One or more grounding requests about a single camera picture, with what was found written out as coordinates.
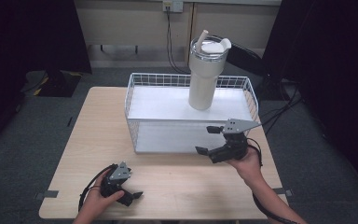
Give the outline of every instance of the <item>gray carpet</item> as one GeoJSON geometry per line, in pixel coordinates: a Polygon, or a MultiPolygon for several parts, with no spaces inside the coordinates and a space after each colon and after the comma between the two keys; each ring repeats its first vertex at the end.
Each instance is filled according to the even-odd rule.
{"type": "MultiPolygon", "coordinates": [[[[21,111],[0,133],[0,223],[71,223],[41,219],[41,201],[34,196],[48,189],[88,90],[127,86],[133,72],[176,73],[171,68],[98,68],[81,78],[71,98],[35,97],[27,92],[21,111]]],[[[260,81],[233,67],[225,74],[250,76],[254,85],[260,81]]],[[[28,74],[30,83],[24,89],[42,76],[43,72],[28,74]]],[[[259,114],[284,104],[262,101],[259,114]]],[[[358,223],[358,175],[324,140],[319,121],[305,104],[283,113],[267,138],[283,186],[294,193],[289,203],[303,218],[309,223],[358,223]]]]}

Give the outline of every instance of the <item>white tumbler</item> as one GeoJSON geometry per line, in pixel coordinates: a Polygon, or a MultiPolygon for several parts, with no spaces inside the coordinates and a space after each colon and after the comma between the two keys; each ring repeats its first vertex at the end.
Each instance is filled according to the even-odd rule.
{"type": "MultiPolygon", "coordinates": [[[[212,105],[216,82],[225,67],[228,49],[208,53],[204,50],[197,50],[197,42],[198,38],[195,38],[190,44],[191,79],[188,103],[195,109],[206,110],[212,105]]],[[[214,46],[217,43],[220,43],[220,39],[206,36],[202,41],[202,46],[214,46]]]]}

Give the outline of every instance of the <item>electrical outlet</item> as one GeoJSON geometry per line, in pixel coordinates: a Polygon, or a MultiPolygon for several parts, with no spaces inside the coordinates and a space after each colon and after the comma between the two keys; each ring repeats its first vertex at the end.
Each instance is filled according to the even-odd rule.
{"type": "Polygon", "coordinates": [[[162,1],[162,11],[167,11],[167,8],[170,9],[170,12],[173,12],[172,1],[162,1]]]}
{"type": "Polygon", "coordinates": [[[183,2],[173,1],[172,8],[173,8],[173,12],[183,12],[183,2]]]}

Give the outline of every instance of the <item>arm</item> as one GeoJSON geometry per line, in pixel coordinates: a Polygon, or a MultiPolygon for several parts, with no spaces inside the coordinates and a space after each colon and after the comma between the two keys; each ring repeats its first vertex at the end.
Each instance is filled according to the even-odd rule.
{"type": "MultiPolygon", "coordinates": [[[[228,161],[244,180],[245,184],[252,190],[258,201],[271,213],[292,220],[297,223],[307,223],[293,209],[291,209],[267,184],[261,174],[258,155],[252,148],[248,149],[247,155],[239,161],[228,161]]],[[[268,218],[271,223],[280,223],[268,218]]]]}
{"type": "Polygon", "coordinates": [[[124,195],[124,191],[118,191],[111,196],[104,198],[100,193],[100,186],[103,177],[108,171],[101,174],[96,180],[79,213],[77,214],[74,224],[88,224],[91,223],[96,217],[103,213],[103,211],[113,202],[117,201],[124,195]]]}

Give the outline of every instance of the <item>white tray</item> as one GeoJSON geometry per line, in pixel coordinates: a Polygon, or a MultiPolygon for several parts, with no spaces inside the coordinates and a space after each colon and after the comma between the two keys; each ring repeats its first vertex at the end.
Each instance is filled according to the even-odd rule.
{"type": "Polygon", "coordinates": [[[222,126],[228,119],[254,120],[257,113],[257,108],[250,108],[257,104],[250,105],[245,94],[255,99],[247,77],[229,78],[246,80],[234,88],[218,86],[211,107],[200,111],[188,103],[189,76],[132,74],[125,111],[135,152],[197,153],[195,146],[213,149],[224,145],[223,135],[208,133],[207,126],[222,126]],[[167,77],[175,78],[161,84],[167,77]]]}

